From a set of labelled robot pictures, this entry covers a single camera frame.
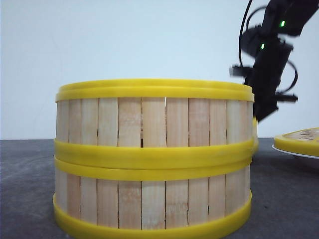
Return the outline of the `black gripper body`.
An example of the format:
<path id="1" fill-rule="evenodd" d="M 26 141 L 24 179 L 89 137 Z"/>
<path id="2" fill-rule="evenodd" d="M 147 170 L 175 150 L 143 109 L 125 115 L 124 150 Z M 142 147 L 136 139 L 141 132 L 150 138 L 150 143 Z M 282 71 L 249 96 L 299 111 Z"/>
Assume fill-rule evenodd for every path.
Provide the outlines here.
<path id="1" fill-rule="evenodd" d="M 283 70 L 289 61 L 293 46 L 280 40 L 251 42 L 242 40 L 241 49 L 254 57 L 252 67 L 233 66 L 230 75 L 243 76 L 244 84 L 254 94 L 253 117 L 262 121 L 278 110 L 277 102 L 296 102 L 298 97 L 287 95 L 288 90 L 277 91 Z"/>

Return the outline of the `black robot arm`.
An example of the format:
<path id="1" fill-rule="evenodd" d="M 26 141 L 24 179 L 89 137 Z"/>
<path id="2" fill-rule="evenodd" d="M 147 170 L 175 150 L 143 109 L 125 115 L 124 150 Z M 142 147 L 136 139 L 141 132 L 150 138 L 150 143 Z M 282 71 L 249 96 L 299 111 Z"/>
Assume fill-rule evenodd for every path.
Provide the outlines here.
<path id="1" fill-rule="evenodd" d="M 289 60 L 293 46 L 280 39 L 280 34 L 292 37 L 300 36 L 304 25 L 318 11 L 317 0 L 271 0 L 264 10 L 263 22 L 249 27 L 251 15 L 244 14 L 240 34 L 239 53 L 245 52 L 255 59 L 252 67 L 243 64 L 233 65 L 231 76 L 245 78 L 244 84 L 252 88 L 255 95 L 253 117 L 261 121 L 278 110 L 278 102 L 296 102 L 296 95 L 286 92 L 293 88 L 298 80 L 295 73 L 291 85 L 278 91 L 281 77 L 286 65 L 295 68 Z"/>

